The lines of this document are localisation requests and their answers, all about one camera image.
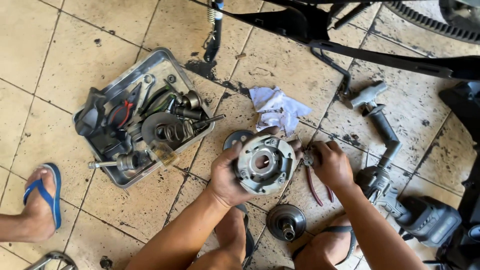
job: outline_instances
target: sandal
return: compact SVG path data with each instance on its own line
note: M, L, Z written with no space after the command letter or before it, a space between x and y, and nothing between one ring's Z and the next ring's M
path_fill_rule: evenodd
M42 164L45 169L52 171L53 182L55 183L55 195L52 196L47 192L43 186L42 178L33 181L25 190L24 193L24 205L27 204L27 199L30 193L37 188L40 195L48 203L53 214L53 221L55 222L55 230L61 226L61 216L60 216L60 188L61 188L61 178L60 171L58 167L53 163Z
M240 209L242 212L245 213L245 217L243 218L243 224L245 225L245 232L247 234L247 241L245 244L245 258L250 257L253 254L253 250L255 249L255 241L253 240L252 233L248 229L248 211L247 207L244 204L239 204L235 206L236 208Z
M339 264L345 262L346 260L348 260L348 258L350 258L350 256L353 254L353 251L355 250L355 245L357 244L357 238L355 236L355 233L353 232L352 226L329 226L329 227L326 227L325 229L323 229L320 233L323 233L323 232L331 232L331 233L349 233L350 232L350 235L351 235L350 248L348 250L347 256L345 257L345 259L343 259L341 262L339 262L335 265L339 265ZM303 246L301 246L297 250L295 250L295 252L293 252L292 260L295 260L295 258L305 248L306 245L307 244L304 244Z

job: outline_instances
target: kickstand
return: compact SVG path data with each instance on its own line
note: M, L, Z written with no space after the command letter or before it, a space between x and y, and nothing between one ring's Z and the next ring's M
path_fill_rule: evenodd
M324 62L325 64L333 67L335 70L343 74L343 80L342 80L342 93L344 95L348 95L348 92L350 90L350 81L351 81L351 76L348 70L345 70L341 66L337 65L335 62L333 62L333 59L330 57L326 56L324 54L324 50L320 49L320 53L316 52L313 47L310 47L310 52L320 61Z

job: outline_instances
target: foot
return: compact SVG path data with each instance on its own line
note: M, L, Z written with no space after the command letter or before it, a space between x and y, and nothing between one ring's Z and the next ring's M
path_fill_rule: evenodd
M347 215L338 217L330 226L350 226ZM350 233L324 232L316 235L295 258L295 269L334 269L350 249Z
M42 178L43 186L52 196L55 196L55 182L51 170L39 166L25 184L25 190L33 181ZM41 242L49 239L55 233L55 222L50 206L35 188L27 198L25 208L21 213L24 219L24 240L23 242Z
M216 238L220 247L229 249L240 264L245 259L246 233L243 224L243 212L232 207L215 227Z

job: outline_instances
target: blue flip-flop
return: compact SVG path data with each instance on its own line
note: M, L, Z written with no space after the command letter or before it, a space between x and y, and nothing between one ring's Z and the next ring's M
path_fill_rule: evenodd
M61 216L60 216L60 187L61 187L61 178L60 178L60 170L58 167L53 163L45 163L40 166L43 166L45 169L49 169L53 173L53 182L55 183L55 197L52 196L47 192L45 187L43 186L42 178L33 181L25 190L24 193L24 205L27 204L28 195L37 188L40 192L40 195L43 199L48 203L50 209L52 210L53 214L53 221L55 222L55 230L60 228L61 225Z

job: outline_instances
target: red-handled pliers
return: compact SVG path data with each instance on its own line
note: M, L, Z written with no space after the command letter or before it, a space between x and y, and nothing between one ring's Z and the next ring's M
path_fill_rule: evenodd
M135 88L128 94L127 99L110 111L107 118L107 124L115 128L121 128L132 117L132 112L138 103L141 88L142 83L137 84L137 86L135 86Z

